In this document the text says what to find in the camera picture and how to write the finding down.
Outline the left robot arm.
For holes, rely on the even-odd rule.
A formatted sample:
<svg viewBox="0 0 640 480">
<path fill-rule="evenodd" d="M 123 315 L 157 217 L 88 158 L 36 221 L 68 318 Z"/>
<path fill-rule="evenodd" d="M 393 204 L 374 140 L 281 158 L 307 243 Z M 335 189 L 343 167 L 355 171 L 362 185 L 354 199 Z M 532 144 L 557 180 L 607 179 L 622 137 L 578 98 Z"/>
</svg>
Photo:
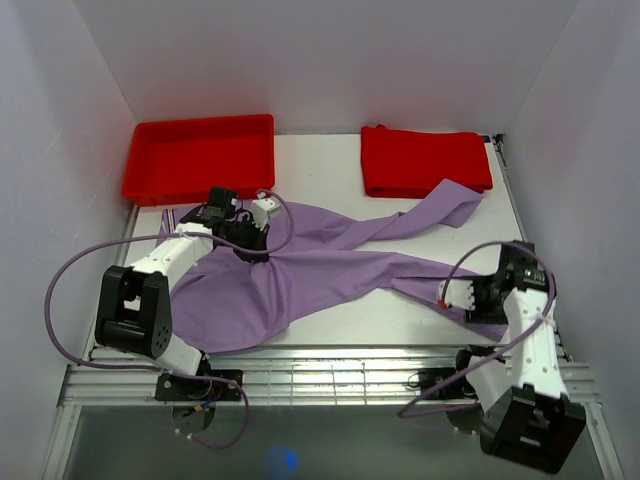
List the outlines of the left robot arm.
<svg viewBox="0 0 640 480">
<path fill-rule="evenodd" d="M 266 261 L 269 220 L 281 203 L 261 193 L 248 207 L 238 194 L 211 189 L 208 201 L 186 213 L 174 236 L 129 266 L 112 266 L 103 275 L 95 340 L 104 347 L 151 360 L 179 372 L 178 388 L 190 399 L 205 397 L 212 376 L 201 368 L 204 354 L 173 333 L 170 293 L 197 262 L 215 249 L 214 236 L 236 246 L 249 262 Z"/>
</svg>

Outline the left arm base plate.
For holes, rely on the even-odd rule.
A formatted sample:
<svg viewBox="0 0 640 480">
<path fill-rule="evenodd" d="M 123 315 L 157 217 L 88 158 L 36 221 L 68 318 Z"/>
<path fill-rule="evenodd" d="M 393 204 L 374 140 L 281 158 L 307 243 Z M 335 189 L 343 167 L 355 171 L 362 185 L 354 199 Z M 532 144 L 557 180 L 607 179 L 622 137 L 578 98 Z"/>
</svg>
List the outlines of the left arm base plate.
<svg viewBox="0 0 640 480">
<path fill-rule="evenodd" d="M 204 402 L 211 398 L 219 401 L 239 401 L 241 395 L 237 388 L 232 388 L 224 382 L 193 380 L 169 373 L 164 373 L 158 378 L 154 393 L 156 401 L 165 402 Z"/>
</svg>

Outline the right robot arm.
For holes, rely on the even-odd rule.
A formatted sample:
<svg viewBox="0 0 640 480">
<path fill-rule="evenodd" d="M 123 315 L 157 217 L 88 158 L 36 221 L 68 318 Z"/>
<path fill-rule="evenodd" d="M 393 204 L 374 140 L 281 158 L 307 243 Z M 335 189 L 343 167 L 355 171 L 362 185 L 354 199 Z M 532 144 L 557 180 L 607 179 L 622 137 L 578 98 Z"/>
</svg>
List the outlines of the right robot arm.
<svg viewBox="0 0 640 480">
<path fill-rule="evenodd" d="M 468 325 L 505 326 L 515 343 L 509 364 L 472 348 L 451 373 L 458 394 L 480 400 L 482 451 L 547 474 L 561 470 L 586 425 L 585 410 L 570 400 L 560 373 L 556 296 L 534 245 L 521 241 L 501 245 L 495 273 L 454 279 L 446 293 Z"/>
</svg>

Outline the purple trousers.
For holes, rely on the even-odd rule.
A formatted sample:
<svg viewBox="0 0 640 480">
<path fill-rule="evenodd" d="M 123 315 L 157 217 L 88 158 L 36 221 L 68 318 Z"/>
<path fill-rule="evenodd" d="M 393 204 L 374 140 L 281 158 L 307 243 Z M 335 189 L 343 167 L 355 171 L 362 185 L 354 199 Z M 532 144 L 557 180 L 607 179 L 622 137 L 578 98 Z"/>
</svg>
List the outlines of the purple trousers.
<svg viewBox="0 0 640 480">
<path fill-rule="evenodd" d="M 173 331 L 207 353 L 256 347 L 294 321 L 377 290 L 399 292 L 438 311 L 449 265 L 396 252 L 363 251 L 367 242 L 405 240 L 436 225 L 459 228 L 481 194 L 441 181 L 407 212 L 356 220 L 291 203 L 271 224 L 268 261 L 249 264 L 225 247 L 192 267 L 171 291 Z"/>
</svg>

